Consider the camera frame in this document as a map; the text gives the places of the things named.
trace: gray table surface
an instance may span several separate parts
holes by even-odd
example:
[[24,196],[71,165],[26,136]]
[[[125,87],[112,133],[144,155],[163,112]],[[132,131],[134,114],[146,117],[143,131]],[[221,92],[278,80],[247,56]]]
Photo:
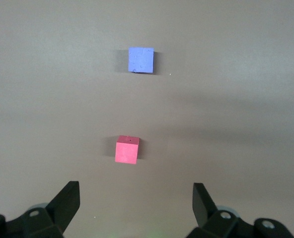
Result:
[[[154,74],[127,72],[134,46]],[[183,238],[194,182],[294,234],[294,0],[0,0],[0,213],[69,180],[67,238]]]

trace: foam block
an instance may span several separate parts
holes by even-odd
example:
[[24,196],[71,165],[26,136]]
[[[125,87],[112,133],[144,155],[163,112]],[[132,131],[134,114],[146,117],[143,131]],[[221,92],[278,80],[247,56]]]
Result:
[[136,164],[139,138],[121,135],[116,142],[115,162]]
[[153,48],[130,47],[128,71],[134,73],[153,72]]

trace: red cube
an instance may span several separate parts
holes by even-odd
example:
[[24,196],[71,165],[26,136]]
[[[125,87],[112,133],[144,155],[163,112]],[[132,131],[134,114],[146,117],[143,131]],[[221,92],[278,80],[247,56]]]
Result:
[[116,142],[115,162],[136,164],[139,138],[120,135]]

